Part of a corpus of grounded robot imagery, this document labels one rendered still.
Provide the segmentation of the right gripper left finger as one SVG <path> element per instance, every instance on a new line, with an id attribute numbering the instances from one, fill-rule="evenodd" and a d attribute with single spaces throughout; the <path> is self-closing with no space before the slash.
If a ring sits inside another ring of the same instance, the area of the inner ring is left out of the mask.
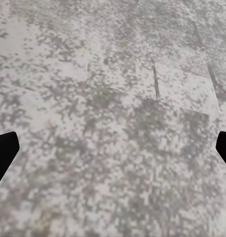
<path id="1" fill-rule="evenodd" d="M 19 150 L 19 141 L 15 131 L 0 135 L 0 181 Z"/>

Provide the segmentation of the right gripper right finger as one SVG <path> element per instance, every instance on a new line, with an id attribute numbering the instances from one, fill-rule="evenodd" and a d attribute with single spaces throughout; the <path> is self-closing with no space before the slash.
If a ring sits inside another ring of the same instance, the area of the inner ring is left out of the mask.
<path id="1" fill-rule="evenodd" d="M 216 142 L 216 150 L 226 163 L 226 132 L 221 131 L 218 135 L 217 142 Z"/>

